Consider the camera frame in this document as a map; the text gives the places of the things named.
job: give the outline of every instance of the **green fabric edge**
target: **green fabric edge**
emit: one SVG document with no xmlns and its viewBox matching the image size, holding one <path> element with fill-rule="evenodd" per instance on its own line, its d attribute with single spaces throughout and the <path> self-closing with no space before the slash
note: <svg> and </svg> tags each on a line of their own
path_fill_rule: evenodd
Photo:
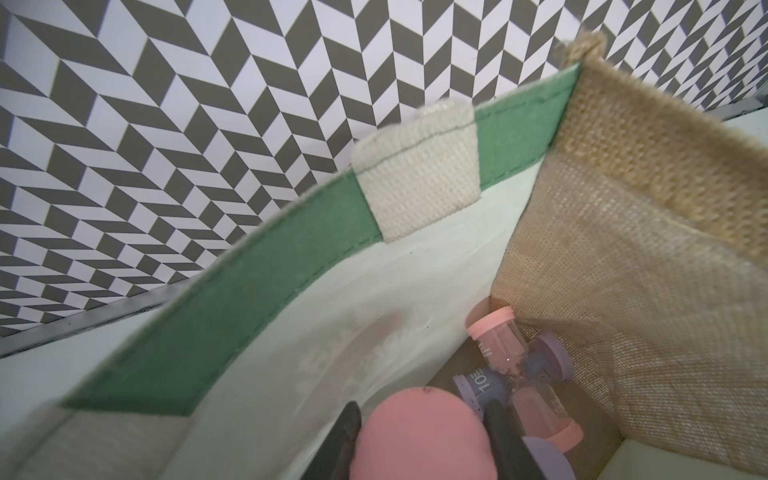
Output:
<svg viewBox="0 0 768 480">
<path fill-rule="evenodd" d="M 541 158 L 577 78 L 572 67 L 475 110 L 483 189 Z M 63 406 L 190 415 L 285 305 L 381 239 L 354 173 L 340 174 L 225 254 Z"/>
<path fill-rule="evenodd" d="M 475 109 L 483 190 L 547 153 L 578 74 L 579 65 L 573 65 Z"/>
</svg>

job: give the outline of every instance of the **chevron pattern wall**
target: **chevron pattern wall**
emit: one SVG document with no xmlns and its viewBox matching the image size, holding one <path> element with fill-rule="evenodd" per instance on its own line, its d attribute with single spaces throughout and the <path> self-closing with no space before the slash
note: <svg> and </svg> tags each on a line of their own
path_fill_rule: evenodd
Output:
<svg viewBox="0 0 768 480">
<path fill-rule="evenodd" d="M 441 97 L 556 71 L 582 25 L 699 108 L 756 92 L 758 0 L 7 0 L 0 336 L 199 273 Z"/>
</svg>

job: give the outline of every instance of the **pink sponge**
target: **pink sponge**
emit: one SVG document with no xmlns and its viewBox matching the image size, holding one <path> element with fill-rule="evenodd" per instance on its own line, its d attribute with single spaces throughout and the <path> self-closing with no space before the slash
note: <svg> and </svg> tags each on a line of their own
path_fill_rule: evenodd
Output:
<svg viewBox="0 0 768 480">
<path fill-rule="evenodd" d="M 349 480 L 496 480 L 477 415 L 441 389 L 402 390 L 381 403 L 357 437 Z"/>
</svg>

